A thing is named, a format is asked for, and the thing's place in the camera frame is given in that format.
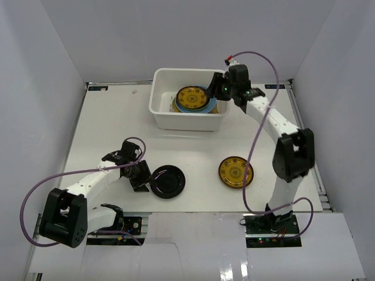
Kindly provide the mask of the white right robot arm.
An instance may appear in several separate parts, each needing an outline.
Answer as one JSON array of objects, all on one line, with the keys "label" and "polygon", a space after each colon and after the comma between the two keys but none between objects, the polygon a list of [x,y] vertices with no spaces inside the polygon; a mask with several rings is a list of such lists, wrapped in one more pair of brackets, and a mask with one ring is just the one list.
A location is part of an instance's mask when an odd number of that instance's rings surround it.
[{"label": "white right robot arm", "polygon": [[269,232],[279,233],[292,217],[292,203],[302,179],[315,165],[313,132],[299,128],[273,108],[265,93],[251,86],[248,68],[243,64],[230,66],[224,73],[215,72],[206,94],[219,101],[233,100],[274,141],[276,181],[265,207],[264,225]]}]

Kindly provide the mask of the light blue plate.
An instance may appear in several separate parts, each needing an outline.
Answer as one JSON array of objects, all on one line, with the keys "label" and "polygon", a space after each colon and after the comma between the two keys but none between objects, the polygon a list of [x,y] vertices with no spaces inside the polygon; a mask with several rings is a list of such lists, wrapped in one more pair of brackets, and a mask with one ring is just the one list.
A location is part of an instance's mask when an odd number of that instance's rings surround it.
[{"label": "light blue plate", "polygon": [[204,107],[203,109],[200,109],[198,111],[191,111],[191,110],[186,110],[184,108],[182,108],[180,105],[176,104],[176,106],[178,107],[178,109],[180,110],[180,112],[182,113],[192,113],[192,114],[207,114],[207,113],[210,113],[213,108],[215,107],[216,105],[216,102],[217,100],[215,98],[212,98],[209,100],[209,103],[207,104],[206,107]]}]

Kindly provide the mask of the black plate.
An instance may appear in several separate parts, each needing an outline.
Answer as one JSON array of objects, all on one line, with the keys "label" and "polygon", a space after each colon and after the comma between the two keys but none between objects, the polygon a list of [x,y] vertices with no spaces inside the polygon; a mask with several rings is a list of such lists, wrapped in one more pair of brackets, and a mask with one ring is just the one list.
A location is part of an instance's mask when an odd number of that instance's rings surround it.
[{"label": "black plate", "polygon": [[177,197],[185,188],[183,171],[173,165],[163,165],[152,173],[150,187],[154,195],[169,200]]}]

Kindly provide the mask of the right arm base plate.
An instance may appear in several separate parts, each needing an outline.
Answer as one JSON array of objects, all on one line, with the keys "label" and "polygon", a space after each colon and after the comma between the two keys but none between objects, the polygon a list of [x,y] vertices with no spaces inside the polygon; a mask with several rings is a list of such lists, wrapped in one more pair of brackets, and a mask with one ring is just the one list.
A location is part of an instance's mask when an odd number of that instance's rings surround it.
[{"label": "right arm base plate", "polygon": [[272,226],[263,216],[245,215],[240,220],[240,225],[245,228],[248,249],[299,248],[302,246],[300,237],[292,239],[300,233],[295,215],[275,226]]}]

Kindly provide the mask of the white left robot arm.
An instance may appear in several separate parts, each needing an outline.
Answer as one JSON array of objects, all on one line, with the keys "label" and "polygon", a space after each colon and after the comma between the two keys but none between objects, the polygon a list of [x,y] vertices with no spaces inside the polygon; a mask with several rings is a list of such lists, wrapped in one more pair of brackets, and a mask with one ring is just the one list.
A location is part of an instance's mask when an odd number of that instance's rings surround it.
[{"label": "white left robot arm", "polygon": [[54,242],[78,247],[91,233],[120,233],[124,228],[121,207],[90,203],[111,184],[125,177],[134,191],[146,192],[151,172],[143,159],[146,144],[126,138],[121,149],[103,156],[94,169],[83,171],[81,180],[63,189],[55,188],[47,196],[39,225],[39,234]]}]

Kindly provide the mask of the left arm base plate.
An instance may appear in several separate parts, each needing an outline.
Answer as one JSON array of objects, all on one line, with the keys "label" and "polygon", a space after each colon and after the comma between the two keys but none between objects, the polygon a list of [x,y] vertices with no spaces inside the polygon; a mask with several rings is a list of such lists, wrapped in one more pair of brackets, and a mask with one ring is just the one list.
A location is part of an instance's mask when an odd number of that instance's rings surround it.
[{"label": "left arm base plate", "polygon": [[88,221],[88,235],[95,235],[100,231],[123,231],[132,235],[141,234],[142,217],[115,217],[114,222],[109,223],[103,218],[92,218]]}]

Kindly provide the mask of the round woven bamboo plate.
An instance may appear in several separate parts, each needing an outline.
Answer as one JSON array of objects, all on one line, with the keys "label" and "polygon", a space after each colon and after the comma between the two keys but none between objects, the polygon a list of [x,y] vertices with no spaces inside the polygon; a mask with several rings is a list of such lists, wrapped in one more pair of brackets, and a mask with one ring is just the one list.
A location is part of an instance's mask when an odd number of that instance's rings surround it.
[{"label": "round woven bamboo plate", "polygon": [[178,107],[176,106],[176,100],[175,98],[172,100],[172,103],[171,103],[171,111],[172,112],[175,112],[175,113],[179,113],[180,110],[178,109]]}]

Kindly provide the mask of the rectangular woven bamboo plate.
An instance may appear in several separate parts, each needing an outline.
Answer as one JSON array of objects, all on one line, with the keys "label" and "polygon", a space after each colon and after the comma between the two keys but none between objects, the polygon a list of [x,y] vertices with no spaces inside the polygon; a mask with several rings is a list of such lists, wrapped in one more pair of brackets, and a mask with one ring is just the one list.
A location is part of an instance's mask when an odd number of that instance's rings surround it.
[{"label": "rectangular woven bamboo plate", "polygon": [[214,113],[214,114],[218,114],[219,113],[218,106],[219,106],[219,102],[217,101],[215,107],[212,110],[212,113]]}]

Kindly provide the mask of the yellow patterned plate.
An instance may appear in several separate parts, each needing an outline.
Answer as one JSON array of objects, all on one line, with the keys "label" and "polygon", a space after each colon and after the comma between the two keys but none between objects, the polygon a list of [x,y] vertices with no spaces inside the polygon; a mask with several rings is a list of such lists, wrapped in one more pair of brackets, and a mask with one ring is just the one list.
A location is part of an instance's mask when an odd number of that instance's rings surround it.
[{"label": "yellow patterned plate", "polygon": [[204,87],[194,85],[181,88],[176,94],[175,99],[178,105],[191,111],[203,109],[210,100]]},{"label": "yellow patterned plate", "polygon": [[247,165],[247,160],[239,156],[230,156],[221,161],[218,168],[219,178],[229,188],[241,189],[246,175],[248,186],[254,179],[254,169],[252,165]]}]

